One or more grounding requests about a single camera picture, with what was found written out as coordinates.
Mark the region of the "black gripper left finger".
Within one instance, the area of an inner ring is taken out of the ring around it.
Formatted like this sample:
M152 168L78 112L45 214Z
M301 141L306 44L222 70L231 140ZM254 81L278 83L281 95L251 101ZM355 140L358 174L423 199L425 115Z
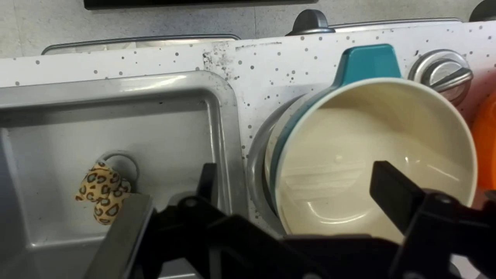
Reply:
M216 199L216 180L217 180L217 165L216 163L206 163L202 169L197 194L202 199L206 199L208 202L213 202Z

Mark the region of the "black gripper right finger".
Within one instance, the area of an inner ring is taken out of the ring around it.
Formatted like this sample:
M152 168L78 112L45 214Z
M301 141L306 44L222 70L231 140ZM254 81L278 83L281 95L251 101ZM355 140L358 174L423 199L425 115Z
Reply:
M422 228L426 193L389 162L375 162L369 194L400 233Z

